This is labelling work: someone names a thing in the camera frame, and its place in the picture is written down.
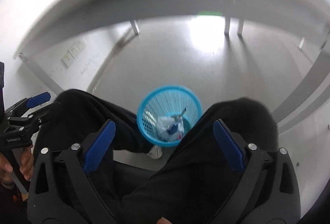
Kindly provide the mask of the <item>person's right hand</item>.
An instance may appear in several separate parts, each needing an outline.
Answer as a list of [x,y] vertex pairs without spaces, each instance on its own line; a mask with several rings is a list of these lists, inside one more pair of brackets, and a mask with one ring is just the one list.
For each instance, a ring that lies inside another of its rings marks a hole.
[[168,219],[162,217],[161,219],[159,219],[157,221],[157,224],[172,224],[170,221],[168,221]]

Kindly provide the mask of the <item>person's left hand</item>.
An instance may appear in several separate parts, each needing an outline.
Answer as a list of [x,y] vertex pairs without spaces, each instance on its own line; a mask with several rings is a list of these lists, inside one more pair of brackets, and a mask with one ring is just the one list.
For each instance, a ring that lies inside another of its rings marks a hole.
[[[32,178],[34,172],[34,157],[31,152],[33,146],[24,148],[20,157],[20,172],[24,176],[24,178],[29,181]],[[13,167],[6,159],[6,157],[1,154],[1,183],[4,185],[10,185],[13,183],[13,179],[11,177],[13,173]]]

